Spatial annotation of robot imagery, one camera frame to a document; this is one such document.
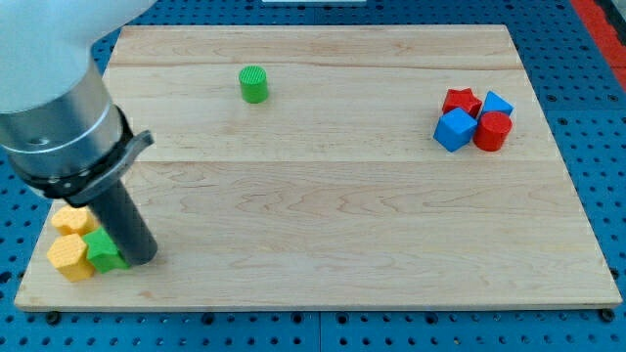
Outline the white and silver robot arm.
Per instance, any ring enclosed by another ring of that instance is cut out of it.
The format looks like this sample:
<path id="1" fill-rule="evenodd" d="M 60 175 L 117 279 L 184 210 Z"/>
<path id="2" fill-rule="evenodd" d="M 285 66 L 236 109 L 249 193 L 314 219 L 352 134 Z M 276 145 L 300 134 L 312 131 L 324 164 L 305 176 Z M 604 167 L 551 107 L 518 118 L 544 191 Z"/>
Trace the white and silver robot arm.
<path id="1" fill-rule="evenodd" d="M 1 145 L 22 173 L 62 178 L 120 141 L 119 112 L 91 55 L 155 0 L 1 0 Z"/>

